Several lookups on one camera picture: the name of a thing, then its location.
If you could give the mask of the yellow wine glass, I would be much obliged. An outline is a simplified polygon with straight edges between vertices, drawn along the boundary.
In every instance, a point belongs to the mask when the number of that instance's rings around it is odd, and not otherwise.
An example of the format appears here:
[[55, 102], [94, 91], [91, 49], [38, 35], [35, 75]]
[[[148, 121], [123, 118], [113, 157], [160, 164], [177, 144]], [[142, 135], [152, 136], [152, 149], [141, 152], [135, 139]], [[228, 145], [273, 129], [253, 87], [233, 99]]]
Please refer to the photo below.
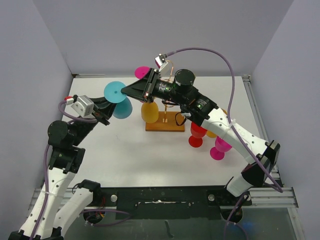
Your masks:
[[207, 130], [210, 137], [221, 137], [229, 125], [227, 112], [221, 108], [213, 109], [208, 116], [209, 119], [205, 119], [201, 127]]
[[155, 102], [145, 102], [141, 106], [141, 117], [149, 124], [155, 123], [159, 118], [159, 108]]

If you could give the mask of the magenta wine glass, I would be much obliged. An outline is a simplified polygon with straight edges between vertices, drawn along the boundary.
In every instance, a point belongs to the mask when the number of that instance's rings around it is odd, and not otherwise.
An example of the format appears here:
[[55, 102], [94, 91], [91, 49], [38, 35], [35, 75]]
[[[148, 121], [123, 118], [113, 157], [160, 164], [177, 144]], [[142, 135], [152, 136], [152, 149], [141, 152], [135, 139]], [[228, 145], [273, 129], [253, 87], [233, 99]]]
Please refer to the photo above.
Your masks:
[[142, 79], [150, 70], [148, 66], [140, 66], [134, 71], [134, 75], [137, 79]]
[[225, 157], [225, 153], [230, 151], [231, 149], [231, 145], [217, 136], [215, 139], [215, 145], [210, 149], [209, 153], [214, 160], [220, 161]]

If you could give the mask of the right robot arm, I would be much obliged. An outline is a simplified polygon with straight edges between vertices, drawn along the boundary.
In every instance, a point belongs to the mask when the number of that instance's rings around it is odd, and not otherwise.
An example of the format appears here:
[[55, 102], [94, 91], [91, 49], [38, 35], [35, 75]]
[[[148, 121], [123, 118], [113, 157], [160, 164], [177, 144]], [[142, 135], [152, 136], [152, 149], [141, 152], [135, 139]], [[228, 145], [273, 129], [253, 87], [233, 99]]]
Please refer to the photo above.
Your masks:
[[230, 205], [252, 187], [261, 187], [270, 177], [280, 152], [280, 144], [259, 138], [230, 119], [218, 105], [194, 87], [196, 77], [188, 69], [180, 69], [173, 82], [161, 80], [158, 70], [151, 68], [136, 82], [121, 89], [133, 99], [152, 102], [155, 98], [178, 105], [185, 117], [203, 129], [215, 133], [231, 145], [247, 161], [237, 177], [232, 177], [222, 192], [223, 200]]

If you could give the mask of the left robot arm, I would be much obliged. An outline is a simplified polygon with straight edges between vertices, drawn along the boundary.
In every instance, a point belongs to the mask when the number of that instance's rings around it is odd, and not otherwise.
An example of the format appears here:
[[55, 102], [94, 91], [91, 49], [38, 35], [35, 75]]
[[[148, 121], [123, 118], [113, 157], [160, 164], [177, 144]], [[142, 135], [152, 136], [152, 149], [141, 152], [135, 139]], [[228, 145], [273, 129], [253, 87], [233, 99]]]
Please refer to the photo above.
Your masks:
[[71, 199], [61, 206], [65, 192], [83, 162], [86, 150], [79, 144], [98, 123], [109, 125], [116, 108], [105, 98], [86, 95], [69, 96], [58, 104], [58, 110], [69, 122], [56, 120], [47, 130], [48, 142], [44, 152], [44, 184], [26, 221], [13, 231], [11, 240], [63, 240], [85, 207], [103, 201], [101, 185], [83, 180]]

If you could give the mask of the teal wine glass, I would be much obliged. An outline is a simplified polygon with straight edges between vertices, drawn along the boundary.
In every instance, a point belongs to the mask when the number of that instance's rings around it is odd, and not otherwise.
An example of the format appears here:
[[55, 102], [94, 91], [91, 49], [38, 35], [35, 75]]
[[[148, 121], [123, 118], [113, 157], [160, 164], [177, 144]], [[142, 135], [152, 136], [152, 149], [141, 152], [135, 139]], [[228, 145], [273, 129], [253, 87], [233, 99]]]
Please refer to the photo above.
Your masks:
[[106, 85], [103, 92], [105, 99], [115, 104], [113, 116], [117, 119], [126, 119], [133, 111], [131, 101], [121, 92], [125, 86], [121, 81], [112, 81]]

